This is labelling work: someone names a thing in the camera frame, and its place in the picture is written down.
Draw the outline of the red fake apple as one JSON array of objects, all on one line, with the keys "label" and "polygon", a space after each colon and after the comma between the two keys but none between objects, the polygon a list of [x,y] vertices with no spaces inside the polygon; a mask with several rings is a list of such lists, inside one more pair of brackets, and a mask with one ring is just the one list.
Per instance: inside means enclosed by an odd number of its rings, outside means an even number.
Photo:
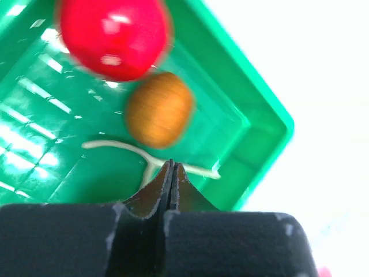
[{"label": "red fake apple", "polygon": [[164,1],[59,1],[57,16],[69,54],[113,81],[141,78],[172,43]]}]

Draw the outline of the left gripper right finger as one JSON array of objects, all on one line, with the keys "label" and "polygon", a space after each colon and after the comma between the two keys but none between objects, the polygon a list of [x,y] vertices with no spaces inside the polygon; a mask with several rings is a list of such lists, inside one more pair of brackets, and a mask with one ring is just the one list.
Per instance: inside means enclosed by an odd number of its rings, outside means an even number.
[{"label": "left gripper right finger", "polygon": [[281,212],[222,212],[174,166],[164,214],[165,276],[317,276],[300,223]]}]

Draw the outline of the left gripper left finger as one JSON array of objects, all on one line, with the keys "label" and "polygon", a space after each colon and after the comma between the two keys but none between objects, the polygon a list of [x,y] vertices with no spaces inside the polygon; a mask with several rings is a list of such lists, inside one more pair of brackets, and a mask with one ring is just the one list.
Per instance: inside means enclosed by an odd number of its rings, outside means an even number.
[{"label": "left gripper left finger", "polygon": [[173,161],[126,201],[1,207],[2,276],[158,276]]}]

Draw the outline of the small brown-orange fake fruit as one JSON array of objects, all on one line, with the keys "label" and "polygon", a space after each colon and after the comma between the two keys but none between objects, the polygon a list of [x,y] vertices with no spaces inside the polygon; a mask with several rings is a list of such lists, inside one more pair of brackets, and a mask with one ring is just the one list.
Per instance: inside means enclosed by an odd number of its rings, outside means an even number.
[{"label": "small brown-orange fake fruit", "polygon": [[193,93],[177,75],[154,74],[131,94],[125,112],[127,129],[143,145],[167,148],[184,132],[194,106]]}]

